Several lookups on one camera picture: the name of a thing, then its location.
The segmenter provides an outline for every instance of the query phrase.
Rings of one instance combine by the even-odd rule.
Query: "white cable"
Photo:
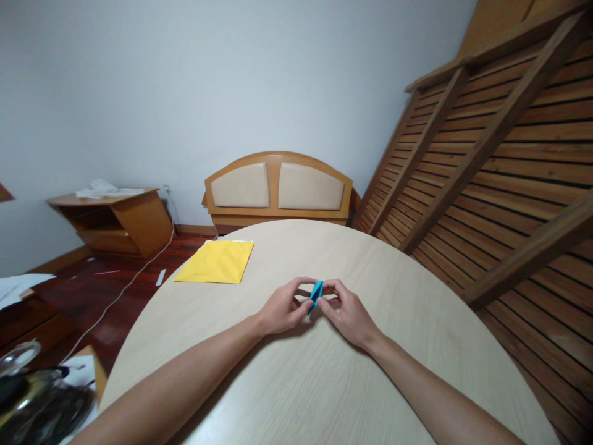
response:
[[[171,198],[171,202],[173,203],[173,206],[175,207],[175,213],[177,214],[177,207],[175,206],[175,202],[173,201],[173,198],[171,197],[171,194],[167,191],[167,194],[169,195],[169,198]],[[101,314],[101,316],[99,317],[99,319],[97,321],[95,321],[95,324],[93,326],[91,326],[90,328],[88,328],[86,330],[86,332],[84,334],[82,334],[80,336],[80,338],[78,339],[78,341],[76,342],[76,344],[74,345],[74,347],[70,350],[70,352],[68,353],[68,355],[66,355],[66,357],[62,360],[62,362],[60,363],[60,365],[63,365],[64,362],[66,360],[68,360],[70,358],[70,356],[72,355],[72,353],[76,350],[77,346],[80,344],[80,342],[82,341],[82,339],[90,332],[92,331],[97,324],[99,324],[101,322],[101,320],[103,319],[103,317],[105,316],[105,314],[107,313],[107,311],[109,310],[110,307],[112,307],[115,303],[118,302],[118,300],[122,297],[122,295],[124,294],[125,290],[130,287],[132,285],[132,283],[134,282],[134,280],[136,279],[136,277],[138,275],[140,275],[140,273],[146,269],[146,266],[148,266],[150,263],[152,263],[154,260],[156,260],[160,254],[162,254],[167,247],[169,247],[169,244],[171,244],[171,242],[173,241],[173,235],[175,234],[175,221],[171,221],[172,225],[173,225],[173,230],[171,231],[171,238],[169,239],[169,242],[167,243],[167,245],[159,252],[156,254],[156,256],[150,260],[149,262],[147,262],[144,267],[142,267],[142,269],[140,269],[136,275],[134,275],[134,278],[132,278],[132,281],[130,281],[123,289],[122,291],[119,293],[119,295],[117,296],[117,298],[115,300],[113,300],[103,311],[103,313]]]

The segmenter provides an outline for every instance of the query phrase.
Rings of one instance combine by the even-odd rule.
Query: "forearm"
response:
[[[381,334],[367,351],[439,445],[523,444],[494,417]]]
[[[72,443],[165,443],[263,336],[251,316],[200,342],[131,388]]]

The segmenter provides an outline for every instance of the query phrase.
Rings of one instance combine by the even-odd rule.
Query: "blue paper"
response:
[[[313,312],[313,309],[315,309],[317,306],[317,299],[321,296],[321,294],[323,294],[323,281],[318,281],[315,283],[315,287],[311,291],[310,300],[313,300],[314,304],[311,306],[311,309],[309,309],[309,313],[307,315],[311,315],[311,312]]]

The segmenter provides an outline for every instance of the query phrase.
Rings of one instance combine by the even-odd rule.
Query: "bed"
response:
[[[290,151],[245,156],[209,176],[205,184],[202,204],[220,234],[278,219],[346,226],[360,202],[349,177]]]

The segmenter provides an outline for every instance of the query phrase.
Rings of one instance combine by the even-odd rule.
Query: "yellow paper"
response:
[[[207,241],[189,259],[175,281],[239,284],[253,244],[245,241]]]

